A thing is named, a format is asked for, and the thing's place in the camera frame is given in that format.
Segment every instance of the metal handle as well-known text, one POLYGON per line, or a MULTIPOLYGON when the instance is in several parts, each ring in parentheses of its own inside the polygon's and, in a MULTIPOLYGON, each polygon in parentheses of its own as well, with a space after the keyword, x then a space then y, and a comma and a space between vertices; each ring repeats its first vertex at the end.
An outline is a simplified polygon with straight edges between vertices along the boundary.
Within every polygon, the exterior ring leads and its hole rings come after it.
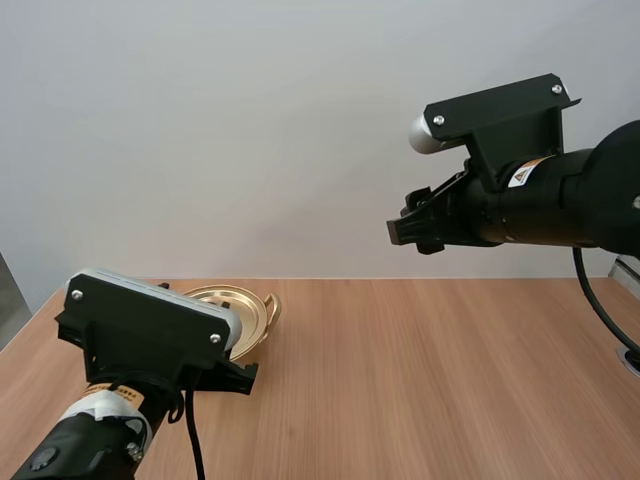
POLYGON ((269 309, 269 305, 273 305, 273 310, 271 311, 271 315, 269 316, 269 320, 267 321, 267 328, 265 328, 264 330, 264 335, 258 343, 262 343, 267 339, 267 337, 271 333, 271 330, 273 330, 273 328, 276 326, 276 323, 278 323, 280 314, 282 313, 282 302, 280 302, 280 297, 278 297, 275 293, 269 294, 269 296, 264 301, 264 305, 265 307, 267 307, 267 309, 269 309))

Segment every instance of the white cylindrical cap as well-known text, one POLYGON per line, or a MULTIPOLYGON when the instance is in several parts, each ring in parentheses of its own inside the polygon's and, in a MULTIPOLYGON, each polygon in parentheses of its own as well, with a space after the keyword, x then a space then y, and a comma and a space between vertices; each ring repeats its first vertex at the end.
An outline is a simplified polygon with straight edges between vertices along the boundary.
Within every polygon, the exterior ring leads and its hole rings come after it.
POLYGON ((416 121, 411 124, 409 143, 416 152, 429 154, 457 147, 462 144, 462 141, 441 142, 440 140, 436 140, 431 135, 431 130, 429 129, 429 125, 427 125, 424 115, 420 115, 416 121))

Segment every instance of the white tape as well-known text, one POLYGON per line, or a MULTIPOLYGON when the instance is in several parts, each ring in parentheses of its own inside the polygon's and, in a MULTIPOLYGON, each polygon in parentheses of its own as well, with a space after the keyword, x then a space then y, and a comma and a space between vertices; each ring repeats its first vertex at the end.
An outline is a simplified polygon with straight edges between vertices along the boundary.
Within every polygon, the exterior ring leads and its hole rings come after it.
POLYGON ((131 403, 122 398, 115 392, 109 390, 103 390, 98 393, 88 395, 76 403, 71 405, 66 412, 60 417, 58 422, 61 422, 65 418, 75 417, 80 413, 86 413, 96 419, 97 422, 107 417, 133 417, 133 420, 126 422, 126 425, 136 433, 142 432, 142 424, 146 428, 146 440, 144 445, 141 445, 144 453, 147 453, 153 440, 153 431, 151 425, 142 415, 137 408, 131 403))

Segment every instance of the black cylindrical motor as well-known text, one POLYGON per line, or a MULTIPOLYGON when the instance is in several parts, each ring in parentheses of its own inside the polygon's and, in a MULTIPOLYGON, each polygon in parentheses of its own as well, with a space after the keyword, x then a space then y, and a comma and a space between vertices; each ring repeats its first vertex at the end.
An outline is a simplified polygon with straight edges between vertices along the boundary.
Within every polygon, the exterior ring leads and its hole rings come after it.
POLYGON ((600 247, 640 256, 640 121, 594 150, 517 162, 487 193, 471 177, 455 209, 468 233, 494 243, 600 247))

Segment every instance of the metal plate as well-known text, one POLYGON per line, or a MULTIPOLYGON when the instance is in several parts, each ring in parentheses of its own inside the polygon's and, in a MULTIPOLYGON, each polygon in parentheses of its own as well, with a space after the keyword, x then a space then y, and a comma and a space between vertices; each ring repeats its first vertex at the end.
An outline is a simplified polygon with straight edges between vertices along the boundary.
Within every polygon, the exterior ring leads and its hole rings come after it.
POLYGON ((232 285, 200 287, 186 292, 185 295, 216 305, 227 302, 229 308, 238 314, 242 321, 242 335, 231 349, 232 361, 266 340, 282 311, 277 295, 271 294, 263 302, 253 292, 232 285))

